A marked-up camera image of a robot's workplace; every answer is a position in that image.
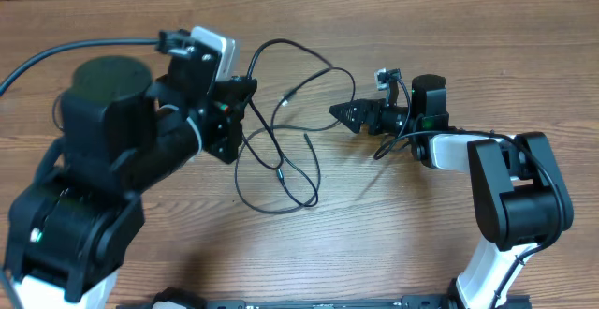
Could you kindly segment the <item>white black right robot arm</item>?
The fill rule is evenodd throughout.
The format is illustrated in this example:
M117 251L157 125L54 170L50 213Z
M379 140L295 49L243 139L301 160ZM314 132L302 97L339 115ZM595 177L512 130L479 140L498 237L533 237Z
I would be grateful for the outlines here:
M516 135L464 130L450 125L446 79L425 74L405 85L398 69L376 71L381 99L359 99L330 107L354 133L362 127L389 141L380 159L401 143L431 169L469 175L481 239L466 269L445 294L404 295L402 308L530 308L527 295L512 295L529 259L573 224L573 203L549 144L541 132Z

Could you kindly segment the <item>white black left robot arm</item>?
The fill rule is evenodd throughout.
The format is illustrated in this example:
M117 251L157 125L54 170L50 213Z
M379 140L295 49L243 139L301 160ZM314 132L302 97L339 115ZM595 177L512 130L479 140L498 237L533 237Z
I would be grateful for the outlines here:
M142 194L202 153L234 162L257 83L238 43L197 26L152 40L169 57L81 64L59 95L62 134L8 213L1 281L16 308L99 308L144 223Z

